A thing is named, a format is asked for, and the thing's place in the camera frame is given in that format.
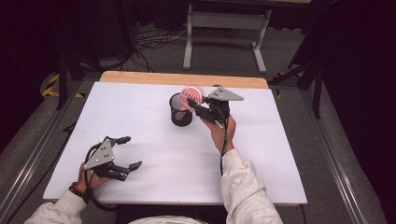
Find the gray metal rail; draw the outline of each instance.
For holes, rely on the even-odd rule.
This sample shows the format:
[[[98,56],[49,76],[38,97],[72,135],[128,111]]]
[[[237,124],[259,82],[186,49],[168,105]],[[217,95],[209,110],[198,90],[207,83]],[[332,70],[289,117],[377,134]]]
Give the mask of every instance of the gray metal rail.
[[[67,107],[70,105],[70,102],[73,100],[74,96],[78,92],[80,85],[81,82],[77,81],[73,82],[70,85],[69,95],[67,96],[67,100],[64,103],[64,106],[60,110],[55,111],[49,122],[49,126],[46,128],[37,145],[35,146],[32,155],[29,157],[29,159],[21,169],[20,173],[17,175],[17,178],[12,185],[10,191],[8,192],[8,195],[2,201],[0,206],[1,224],[6,223],[9,219],[9,216],[12,214],[16,204],[18,203],[18,200],[20,199],[23,191],[25,190],[32,175],[34,174],[35,168],[40,163],[41,158],[46,152],[54,134],[54,131],[58,127],[59,122],[64,115],[64,112],[66,111]]]
[[[314,110],[312,109],[312,100],[309,96],[309,92],[300,91],[300,94],[303,98],[306,108],[308,109],[310,118],[312,119],[318,132],[320,142],[323,146],[324,156],[330,165],[332,175],[335,179],[335,183],[340,190],[341,196],[343,197],[344,203],[346,204],[346,209],[350,215],[352,222],[356,224],[368,223],[366,217],[361,211],[361,207],[356,200],[355,193],[353,192],[353,189],[349,183],[349,179],[344,172],[344,168],[335,157],[334,151],[332,150],[332,144],[330,143],[329,137],[323,127],[323,124],[321,123],[320,119],[317,119],[315,116]]]

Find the person's hand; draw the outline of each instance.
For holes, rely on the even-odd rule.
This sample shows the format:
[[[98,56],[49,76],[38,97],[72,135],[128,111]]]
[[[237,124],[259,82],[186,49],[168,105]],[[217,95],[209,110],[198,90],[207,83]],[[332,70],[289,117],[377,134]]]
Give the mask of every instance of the person's hand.
[[[211,135],[212,135],[212,140],[215,143],[216,148],[219,150],[219,153],[221,154],[223,150],[223,144],[224,144],[224,131],[215,123],[212,123],[210,121],[207,121],[205,119],[201,119],[201,121],[209,128]],[[236,122],[233,119],[232,116],[228,118],[228,127],[227,127],[227,136],[228,136],[228,142],[227,142],[227,147],[225,148],[225,151],[223,152],[224,154],[227,153],[229,150],[234,149],[233,147],[233,135],[235,134],[235,128],[236,128]]]
[[[84,164],[85,163],[83,162],[81,164],[81,166],[79,167],[78,182],[77,182],[77,185],[76,185],[76,188],[81,193],[84,193],[85,190],[87,189],[87,186],[85,184],[85,172],[83,170]],[[88,181],[91,180],[90,187],[91,187],[92,191],[96,191],[102,185],[104,185],[107,181],[111,180],[110,178],[107,178],[107,177],[99,177],[99,179],[96,179],[95,177],[92,177],[92,174],[91,174],[90,171],[87,172],[87,176],[88,176]]]

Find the metal frame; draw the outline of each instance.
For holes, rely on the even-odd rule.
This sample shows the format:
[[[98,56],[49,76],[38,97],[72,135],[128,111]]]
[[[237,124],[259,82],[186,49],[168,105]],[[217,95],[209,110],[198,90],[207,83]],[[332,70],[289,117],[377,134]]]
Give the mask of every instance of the metal frame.
[[[30,178],[32,178],[35,169],[40,163],[41,158],[44,156],[44,153],[50,144],[52,136],[54,135],[62,116],[64,115],[67,107],[70,105],[70,102],[73,100],[73,96],[78,92],[80,85],[81,82],[76,81],[70,86],[70,94],[68,95],[68,99],[65,101],[64,106],[62,106],[60,110],[55,111],[55,114],[50,120],[49,126],[44,131],[43,135],[35,146],[32,155],[18,173],[14,184],[0,205],[0,223],[6,223],[6,221],[9,219],[9,216],[13,212],[13,209],[17,205],[19,198],[22,196],[23,191],[29,183]]]
[[[311,120],[317,130],[318,137],[323,147],[323,153],[326,158],[327,163],[329,163],[332,175],[334,177],[335,183],[341,193],[341,196],[346,204],[346,209],[350,215],[353,223],[368,223],[365,215],[361,211],[361,206],[358,204],[355,193],[350,185],[347,174],[344,168],[338,161],[335,153],[332,149],[332,144],[330,143],[329,137],[321,123],[320,119],[317,119],[315,112],[311,109],[312,100],[309,96],[308,91],[300,91],[300,95],[303,98],[304,104],[308,110]]]
[[[211,28],[230,28],[244,30],[259,30],[256,42],[252,42],[254,56],[256,58],[259,71],[266,72],[265,64],[262,59],[260,48],[262,40],[267,30],[270,20],[271,10],[266,10],[264,15],[241,15],[227,13],[211,13],[211,12],[193,12],[192,5],[189,5],[187,16],[187,42],[186,51],[184,53],[183,68],[189,70],[191,68],[192,55],[192,27],[211,27]]]

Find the table leg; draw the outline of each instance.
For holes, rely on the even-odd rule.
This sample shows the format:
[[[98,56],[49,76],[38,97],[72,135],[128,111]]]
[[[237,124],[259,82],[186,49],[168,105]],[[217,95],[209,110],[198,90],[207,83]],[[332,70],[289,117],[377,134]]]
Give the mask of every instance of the table leg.
[[[260,33],[259,33],[259,37],[257,38],[257,42],[251,43],[260,73],[265,73],[267,71],[265,68],[264,61],[262,59],[262,53],[260,52],[260,47],[262,46],[262,40],[264,39],[265,31],[267,30],[270,17],[271,17],[271,10],[267,10],[265,12],[265,17],[262,19],[262,26],[260,28]]]
[[[318,75],[315,80],[314,102],[312,104],[312,109],[314,110],[315,116],[317,117],[317,119],[320,119],[319,105],[320,105],[320,95],[321,95],[322,84],[323,84],[323,72],[322,72],[321,68],[319,68]]]
[[[184,63],[183,68],[185,70],[189,70],[191,67],[191,55],[192,55],[192,5],[189,5],[189,14],[187,16],[187,43],[186,43],[186,51],[184,53]]]
[[[60,110],[67,100],[67,69],[66,55],[63,53],[59,56],[59,102],[56,107]]]

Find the table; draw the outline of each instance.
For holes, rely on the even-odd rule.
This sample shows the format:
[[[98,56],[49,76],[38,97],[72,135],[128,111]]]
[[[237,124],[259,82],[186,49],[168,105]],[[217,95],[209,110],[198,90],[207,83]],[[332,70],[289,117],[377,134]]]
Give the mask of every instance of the table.
[[[242,4],[244,1],[227,1],[223,4]],[[259,4],[260,2],[280,3],[280,4],[304,4],[307,5],[311,0],[275,0],[275,1],[245,1],[245,4]],[[192,27],[211,27],[211,28],[228,28],[228,29],[244,29],[244,30],[258,30],[259,35],[256,42],[251,43],[254,57],[257,66],[261,73],[266,72],[265,64],[262,59],[261,46],[262,40],[267,30],[268,22],[271,17],[271,10],[266,9],[262,15],[243,15],[243,14],[229,14],[217,12],[200,12],[193,11],[192,5],[189,5],[187,16],[187,41],[186,50],[184,53],[183,68],[188,70],[191,68],[192,55]]]
[[[275,204],[307,203],[273,94],[264,79],[134,72],[104,72],[94,84],[43,198],[61,197],[64,186],[76,180],[88,149],[106,135],[130,135],[130,142],[114,146],[114,162],[124,167],[136,161],[143,164],[125,182],[110,181],[100,188],[95,193],[100,202],[222,204],[219,153],[209,130],[196,117],[183,128],[170,120],[169,98],[190,84],[209,92],[215,89],[210,86],[221,84],[244,96],[243,102],[230,102],[237,121],[234,144],[241,156],[255,163]],[[252,109],[250,105],[255,103],[257,108]]]

